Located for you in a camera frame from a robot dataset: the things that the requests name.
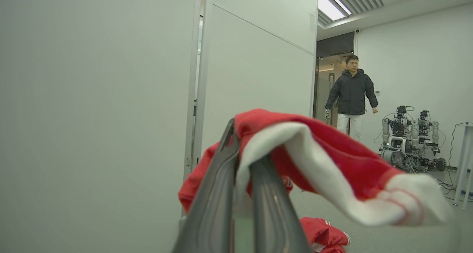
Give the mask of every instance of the white table leg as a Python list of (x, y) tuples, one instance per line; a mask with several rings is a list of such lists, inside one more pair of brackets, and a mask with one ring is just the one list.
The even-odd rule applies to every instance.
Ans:
[[(468, 149), (467, 152), (470, 153), (470, 147), (471, 147), (471, 136), (468, 134), (468, 131), (465, 132), (465, 136), (468, 137), (465, 143), (465, 148)], [(466, 176), (466, 170), (468, 169), (468, 166), (470, 164), (470, 155), (467, 154), (466, 158), (463, 158), (463, 156), (460, 157), (463, 159), (464, 162), (462, 162), (462, 165), (460, 167), (460, 170), (458, 171), (458, 184), (456, 185), (456, 191), (455, 191), (455, 199), (453, 200), (453, 205), (458, 205), (458, 200), (460, 199), (460, 194), (462, 193), (463, 190), (463, 179)]]
[[(467, 153), (468, 155), (466, 156), (466, 165), (470, 163), (470, 156), (471, 156), (471, 149)], [(468, 184), (466, 184), (466, 192), (465, 192), (465, 198), (463, 199), (463, 208), (462, 211), (466, 210), (466, 203), (468, 203), (468, 197), (470, 196), (470, 186), (472, 184), (472, 172), (470, 170), (470, 178), (468, 179)]]
[(466, 138), (468, 137), (468, 128), (465, 127), (465, 131), (463, 133), (463, 142), (462, 142), (462, 150), (460, 151), (460, 159), (458, 160), (458, 167), (456, 168), (456, 181), (453, 184), (455, 188), (458, 186), (458, 182), (460, 180), (460, 169), (463, 163), (463, 155), (465, 155), (465, 145), (466, 145)]

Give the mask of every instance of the white cloth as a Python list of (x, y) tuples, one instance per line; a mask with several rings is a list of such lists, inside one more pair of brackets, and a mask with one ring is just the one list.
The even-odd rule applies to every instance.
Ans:
[(356, 141), (361, 139), (361, 122), (363, 121), (363, 114), (338, 114), (337, 129), (343, 133), (347, 133), (348, 119), (350, 119), (350, 137)]
[(342, 171), (312, 136), (309, 127), (297, 122), (271, 125), (246, 144), (236, 173), (235, 202), (251, 206), (247, 199), (250, 165), (274, 148), (284, 145), (307, 182), (352, 220), (365, 226), (437, 225), (454, 217), (436, 181), (427, 174), (397, 174), (381, 186), (377, 197), (359, 200)]

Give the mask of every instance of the white pants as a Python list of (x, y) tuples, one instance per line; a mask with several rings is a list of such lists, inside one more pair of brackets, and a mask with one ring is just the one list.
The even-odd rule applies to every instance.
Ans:
[(363, 115), (338, 114), (337, 129), (345, 134), (347, 133), (348, 119), (350, 119), (350, 137), (359, 141), (361, 138), (361, 122)]

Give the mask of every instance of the red clothing on floor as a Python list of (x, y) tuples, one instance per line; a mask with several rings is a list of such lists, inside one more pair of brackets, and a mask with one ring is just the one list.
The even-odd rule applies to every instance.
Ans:
[(348, 235), (320, 218), (304, 217), (300, 220), (309, 245), (318, 253), (345, 253), (342, 246), (350, 244)]

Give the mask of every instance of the humanoid robot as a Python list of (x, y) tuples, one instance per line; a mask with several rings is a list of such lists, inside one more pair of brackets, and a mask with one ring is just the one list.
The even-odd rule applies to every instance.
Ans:
[(439, 123), (431, 122), (429, 111), (424, 110), (418, 119), (409, 120), (407, 106), (399, 106), (396, 116), (384, 118), (383, 143), (380, 156), (389, 164), (406, 172), (427, 172), (445, 169), (445, 159), (439, 157)]

